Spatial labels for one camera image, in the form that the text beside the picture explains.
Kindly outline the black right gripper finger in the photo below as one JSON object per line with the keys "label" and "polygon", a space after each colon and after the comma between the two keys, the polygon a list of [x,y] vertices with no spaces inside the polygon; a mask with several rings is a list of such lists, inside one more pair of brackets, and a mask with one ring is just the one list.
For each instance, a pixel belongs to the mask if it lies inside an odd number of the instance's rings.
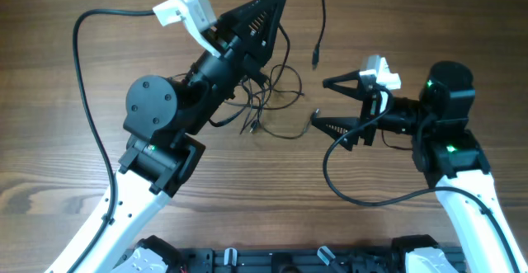
{"label": "black right gripper finger", "polygon": [[361,82],[358,70],[340,76],[326,78],[323,80],[323,87],[358,101],[365,99],[365,88]]}
{"label": "black right gripper finger", "polygon": [[[348,131],[356,129],[360,124],[358,117],[318,117],[315,116],[311,121],[312,126],[321,130],[334,140],[338,140]],[[361,133],[354,133],[344,138],[339,144],[351,151],[354,145],[357,145]]]}

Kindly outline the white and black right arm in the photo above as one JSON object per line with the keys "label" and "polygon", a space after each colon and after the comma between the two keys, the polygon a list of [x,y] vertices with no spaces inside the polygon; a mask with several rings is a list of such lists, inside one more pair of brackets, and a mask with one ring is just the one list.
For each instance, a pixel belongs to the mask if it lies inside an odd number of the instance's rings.
{"label": "white and black right arm", "polygon": [[313,118],[313,126],[333,140],[328,153],[338,145],[352,150],[360,140],[371,145],[379,130],[411,136],[412,160],[427,188],[383,205],[433,193],[450,218],[471,271],[527,270],[498,202],[490,164],[467,128],[475,90],[466,66],[434,64],[416,100],[394,96],[400,77],[378,55],[359,70],[325,79],[323,86],[362,103],[357,117]]}

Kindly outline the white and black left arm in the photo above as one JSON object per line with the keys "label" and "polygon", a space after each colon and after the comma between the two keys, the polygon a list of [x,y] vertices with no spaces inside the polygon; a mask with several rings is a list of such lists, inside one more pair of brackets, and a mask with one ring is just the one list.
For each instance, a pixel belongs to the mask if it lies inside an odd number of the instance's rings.
{"label": "white and black left arm", "polygon": [[123,127],[130,138],[109,186],[52,272],[108,272],[189,179],[205,151],[196,136],[245,78],[265,83],[286,0],[252,0],[216,16],[209,0],[167,0],[160,24],[182,23],[203,54],[182,79],[147,75],[129,88]]}

